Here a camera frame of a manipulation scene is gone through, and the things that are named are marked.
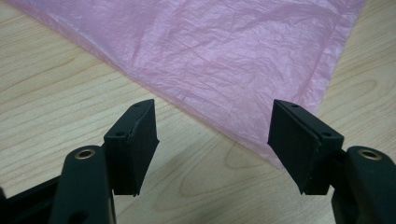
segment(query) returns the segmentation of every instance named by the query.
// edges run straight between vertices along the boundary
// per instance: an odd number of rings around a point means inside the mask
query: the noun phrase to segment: pink plastic bag
[[[316,111],[364,0],[8,0],[280,167],[272,103]]]

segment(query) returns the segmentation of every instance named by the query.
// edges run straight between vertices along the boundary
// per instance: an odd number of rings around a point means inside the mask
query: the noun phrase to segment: wrinkled plastic
[[[280,167],[275,98],[316,111],[364,0],[8,0]]]

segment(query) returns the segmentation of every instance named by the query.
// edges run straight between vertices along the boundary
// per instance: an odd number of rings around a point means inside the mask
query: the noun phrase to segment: wood grain
[[[367,0],[318,116],[396,161],[396,2]],[[334,223],[331,193],[301,196],[289,175],[0,1],[0,186],[7,196],[59,175],[100,145],[129,107],[156,100],[161,143],[119,223]]]

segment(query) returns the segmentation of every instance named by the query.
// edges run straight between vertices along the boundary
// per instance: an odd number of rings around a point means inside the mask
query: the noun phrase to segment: wooden table
[[[396,161],[396,1],[367,0],[317,115],[344,148]],[[101,145],[133,103],[156,100],[161,143],[141,195],[116,197],[119,223],[334,223],[331,197],[301,196],[286,172],[0,2],[0,186],[7,196]]]

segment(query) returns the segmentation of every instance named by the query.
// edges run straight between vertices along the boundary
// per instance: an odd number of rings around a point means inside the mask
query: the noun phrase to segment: pink plastic sheet
[[[364,0],[8,0],[280,167],[272,103],[315,112]]]

